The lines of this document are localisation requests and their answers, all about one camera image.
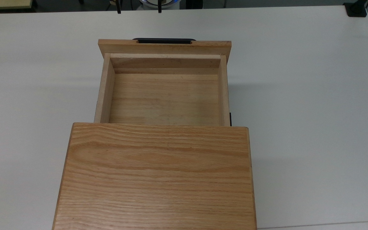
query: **open drawer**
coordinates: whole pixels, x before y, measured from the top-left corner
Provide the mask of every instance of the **open drawer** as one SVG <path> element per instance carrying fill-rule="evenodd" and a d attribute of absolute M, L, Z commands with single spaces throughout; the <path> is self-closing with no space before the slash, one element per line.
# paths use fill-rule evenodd
<path fill-rule="evenodd" d="M 230 126 L 229 41 L 99 40 L 104 57 L 95 123 Z"/>

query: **wooden box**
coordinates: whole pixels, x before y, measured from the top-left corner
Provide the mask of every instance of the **wooden box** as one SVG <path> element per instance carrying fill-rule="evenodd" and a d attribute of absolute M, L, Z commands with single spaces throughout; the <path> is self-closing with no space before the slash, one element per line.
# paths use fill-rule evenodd
<path fill-rule="evenodd" d="M 53 230 L 255 230 L 248 129 L 73 124 Z"/>
<path fill-rule="evenodd" d="M 95 123 L 230 126 L 230 41 L 98 44 L 104 64 Z"/>

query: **drawer handle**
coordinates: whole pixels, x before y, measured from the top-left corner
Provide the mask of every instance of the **drawer handle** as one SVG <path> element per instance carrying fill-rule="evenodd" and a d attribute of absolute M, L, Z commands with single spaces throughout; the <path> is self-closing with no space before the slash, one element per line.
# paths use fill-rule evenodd
<path fill-rule="evenodd" d="M 191 44 L 195 39 L 191 38 L 134 38 L 137 43 L 152 43 L 152 44 Z"/>

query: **white table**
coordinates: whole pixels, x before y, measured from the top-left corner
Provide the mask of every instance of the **white table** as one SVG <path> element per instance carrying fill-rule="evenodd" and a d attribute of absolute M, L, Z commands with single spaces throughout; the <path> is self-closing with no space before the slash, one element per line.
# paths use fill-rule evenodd
<path fill-rule="evenodd" d="M 368 17 L 343 6 L 0 14 L 0 229 L 50 229 L 73 122 L 92 122 L 99 38 L 231 40 L 259 228 L 368 221 Z"/>
<path fill-rule="evenodd" d="M 348 224 L 325 224 L 300 227 L 276 227 L 266 230 L 368 230 L 368 222 Z"/>

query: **black object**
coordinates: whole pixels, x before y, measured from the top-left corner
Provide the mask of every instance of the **black object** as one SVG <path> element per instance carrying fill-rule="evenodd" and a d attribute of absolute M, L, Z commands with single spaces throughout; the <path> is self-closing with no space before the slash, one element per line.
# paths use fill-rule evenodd
<path fill-rule="evenodd" d="M 32 8 L 37 8 L 38 7 L 38 2 L 36 0 L 32 0 L 31 7 Z"/>
<path fill-rule="evenodd" d="M 156 44 L 191 44 L 195 39 L 191 38 L 134 38 L 138 43 L 156 43 Z"/>
<path fill-rule="evenodd" d="M 116 8 L 117 8 L 117 13 L 121 14 L 121 7 L 120 7 L 119 0 L 116 0 Z"/>
<path fill-rule="evenodd" d="M 365 11 L 364 4 L 367 0 L 358 0 L 355 3 L 343 3 L 346 7 L 346 13 L 349 17 L 365 18 L 367 12 Z"/>
<path fill-rule="evenodd" d="M 186 9 L 202 9 L 203 0 L 186 0 L 185 8 Z"/>
<path fill-rule="evenodd" d="M 162 0 L 158 0 L 158 1 L 157 1 L 157 8 L 158 8 L 158 10 L 159 10 L 159 13 L 161 13 L 161 1 L 162 1 Z"/>

